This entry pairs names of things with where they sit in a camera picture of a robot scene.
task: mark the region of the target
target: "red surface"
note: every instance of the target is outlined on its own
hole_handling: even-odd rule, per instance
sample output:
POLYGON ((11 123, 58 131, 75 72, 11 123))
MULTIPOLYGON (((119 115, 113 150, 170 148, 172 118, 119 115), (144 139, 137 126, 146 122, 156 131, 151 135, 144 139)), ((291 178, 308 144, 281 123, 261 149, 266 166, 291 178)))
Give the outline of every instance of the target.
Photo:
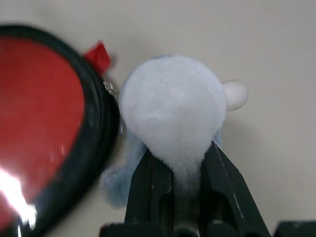
POLYGON ((99 76, 102 76, 111 64, 110 57, 102 42, 98 42, 90 49, 84 58, 93 66, 99 76))
MULTIPOLYGON (((80 81, 62 56, 28 39, 0 38, 0 168, 19 178, 27 203, 62 165, 83 110, 80 81)), ((0 191, 0 230, 14 215, 0 191)))

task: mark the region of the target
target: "stuffed animal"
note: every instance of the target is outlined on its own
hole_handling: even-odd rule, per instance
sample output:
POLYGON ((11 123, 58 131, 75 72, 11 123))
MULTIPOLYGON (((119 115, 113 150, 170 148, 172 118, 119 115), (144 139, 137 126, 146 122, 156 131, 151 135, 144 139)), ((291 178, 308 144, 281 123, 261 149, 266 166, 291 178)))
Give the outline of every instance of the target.
POLYGON ((198 219, 200 166, 226 112, 246 103, 239 81, 220 83, 202 63, 184 56, 160 56, 138 66, 119 95, 126 124, 123 163, 106 169, 100 185, 113 207, 127 205, 132 175, 145 151, 171 168, 175 183, 175 218, 198 219))

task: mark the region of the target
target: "black rim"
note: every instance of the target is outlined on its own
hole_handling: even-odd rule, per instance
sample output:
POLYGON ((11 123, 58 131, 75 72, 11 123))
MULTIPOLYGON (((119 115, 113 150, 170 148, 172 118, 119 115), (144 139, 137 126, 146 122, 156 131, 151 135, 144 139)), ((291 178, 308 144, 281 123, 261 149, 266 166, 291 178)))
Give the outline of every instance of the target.
POLYGON ((62 55, 77 72, 84 95, 81 129, 56 178, 34 200, 37 222, 34 230, 17 220, 0 237, 38 236, 64 215, 98 177, 110 157, 119 126, 119 110, 93 68, 64 42, 44 31, 26 26, 0 26, 0 37, 28 38, 62 55))

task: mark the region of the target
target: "white round ear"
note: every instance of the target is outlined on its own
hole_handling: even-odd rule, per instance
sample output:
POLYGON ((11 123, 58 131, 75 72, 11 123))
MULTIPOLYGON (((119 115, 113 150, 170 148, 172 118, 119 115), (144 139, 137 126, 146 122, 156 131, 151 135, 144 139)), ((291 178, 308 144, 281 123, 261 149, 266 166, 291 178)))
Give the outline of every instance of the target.
POLYGON ((227 111, 237 110, 246 104, 247 87, 238 80, 227 80, 222 83, 227 99, 227 111))

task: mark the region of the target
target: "fuzzy fabric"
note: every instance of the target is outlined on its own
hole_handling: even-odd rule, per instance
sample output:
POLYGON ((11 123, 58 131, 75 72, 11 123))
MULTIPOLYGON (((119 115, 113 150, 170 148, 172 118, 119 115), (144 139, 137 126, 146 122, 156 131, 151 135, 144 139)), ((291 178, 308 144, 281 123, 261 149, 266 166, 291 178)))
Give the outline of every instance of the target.
POLYGON ((225 119, 227 102, 221 83, 194 59, 160 56, 129 76, 119 107, 129 145, 123 152, 125 163, 101 175, 104 196, 113 207, 127 205, 132 174, 148 147, 174 172, 176 197, 184 200, 178 208, 183 218, 198 197, 204 154, 225 119))

